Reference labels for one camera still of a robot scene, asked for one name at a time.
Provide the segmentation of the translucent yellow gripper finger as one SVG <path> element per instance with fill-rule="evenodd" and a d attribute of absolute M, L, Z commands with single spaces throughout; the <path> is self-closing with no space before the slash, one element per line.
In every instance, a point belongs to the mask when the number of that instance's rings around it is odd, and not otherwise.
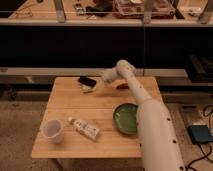
<path fill-rule="evenodd" d="M 96 91 L 101 91 L 107 87 L 107 83 L 103 80 L 99 80 L 95 86 Z"/>

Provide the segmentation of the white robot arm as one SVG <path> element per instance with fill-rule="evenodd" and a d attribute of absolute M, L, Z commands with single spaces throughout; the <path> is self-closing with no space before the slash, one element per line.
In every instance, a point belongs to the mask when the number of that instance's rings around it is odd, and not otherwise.
<path fill-rule="evenodd" d="M 143 171 L 186 171 L 170 112 L 136 78 L 135 67 L 119 60 L 100 75 L 108 84 L 124 79 L 138 105 L 136 123 Z"/>

